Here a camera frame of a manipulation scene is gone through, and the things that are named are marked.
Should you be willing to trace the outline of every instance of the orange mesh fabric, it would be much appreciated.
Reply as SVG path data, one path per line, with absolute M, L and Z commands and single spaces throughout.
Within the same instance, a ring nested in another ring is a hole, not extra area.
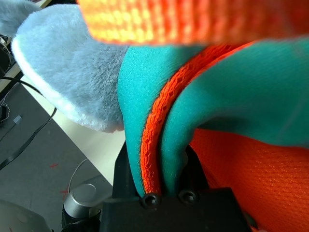
M 242 43 L 309 32 L 308 0 L 78 0 L 91 35 L 111 43 Z
M 191 142 L 209 185 L 231 187 L 267 232 L 309 231 L 309 150 L 196 130 Z
M 201 72 L 251 44 L 209 46 L 181 67 L 165 84 L 159 97 L 154 101 L 141 139 L 140 167 L 146 193 L 161 193 L 157 164 L 158 139 L 166 115 L 178 95 Z

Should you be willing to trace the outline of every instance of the plush ear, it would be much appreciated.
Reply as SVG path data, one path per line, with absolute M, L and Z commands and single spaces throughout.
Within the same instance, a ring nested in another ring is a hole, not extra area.
M 75 4 L 31 14 L 12 42 L 23 73 L 51 104 L 74 122 L 104 132 L 124 128 L 117 82 L 127 48 L 95 41 Z
M 0 0 L 0 34 L 14 37 L 20 25 L 40 7 L 28 0 Z

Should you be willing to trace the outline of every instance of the orange woven strap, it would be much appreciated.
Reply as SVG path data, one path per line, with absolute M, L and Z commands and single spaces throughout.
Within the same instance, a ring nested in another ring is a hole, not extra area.
M 309 0 L 78 0 L 111 43 L 242 43 L 309 33 Z
M 161 194 L 157 163 L 159 135 L 165 118 L 178 95 L 201 72 L 209 69 L 227 56 L 252 44 L 248 43 L 242 46 L 209 46 L 184 64 L 165 84 L 159 97 L 154 101 L 141 139 L 140 167 L 146 193 Z

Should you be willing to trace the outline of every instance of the black cable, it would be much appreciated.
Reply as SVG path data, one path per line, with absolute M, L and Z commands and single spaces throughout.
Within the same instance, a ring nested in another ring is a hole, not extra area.
M 28 87 L 30 87 L 31 89 L 35 90 L 36 92 L 38 92 L 39 94 L 41 94 L 35 87 L 33 87 L 32 85 L 28 84 L 27 82 L 18 80 L 18 79 L 14 79 L 11 77 L 1 77 L 0 80 L 11 80 L 11 81 L 15 81 L 15 82 L 19 82 L 22 83 Z M 35 138 L 35 136 L 43 129 L 43 127 L 46 126 L 46 124 L 52 120 L 53 116 L 55 115 L 57 109 L 54 108 L 53 113 L 50 115 L 49 119 L 47 120 L 46 123 L 44 123 L 43 125 L 41 125 L 39 128 L 37 128 L 34 133 L 31 135 L 31 137 L 17 150 L 15 151 L 12 155 L 10 155 L 8 158 L 6 158 L 1 164 L 0 164 L 0 171 L 5 168 L 9 163 L 11 163 L 14 159 L 16 159 L 28 146 L 29 144 L 32 142 L 32 140 Z
M 4 139 L 4 137 L 14 128 L 14 126 L 16 126 L 15 123 L 14 123 L 14 125 L 4 134 L 4 136 L 2 136 L 2 138 L 0 138 L 0 142 L 1 142 L 2 139 Z
M 38 89 L 34 86 L 32 86 L 31 84 L 27 83 L 27 82 L 24 82 L 22 80 L 18 80 L 18 79 L 15 79 L 13 77 L 1 77 L 0 80 L 10 80 L 10 81 L 15 81 L 15 82 L 19 82 L 19 83 L 22 83 L 23 85 L 26 85 L 28 86 L 29 88 L 33 89 L 34 91 L 38 92 L 39 94 L 41 94 L 41 92 L 38 91 Z

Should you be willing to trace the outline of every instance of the screw head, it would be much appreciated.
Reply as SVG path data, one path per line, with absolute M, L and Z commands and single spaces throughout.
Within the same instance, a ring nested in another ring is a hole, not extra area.
M 193 205 L 198 201 L 197 194 L 192 190 L 182 190 L 179 199 L 185 205 Z
M 161 197 L 154 193 L 148 193 L 142 198 L 141 204 L 146 209 L 155 208 L 161 204 Z

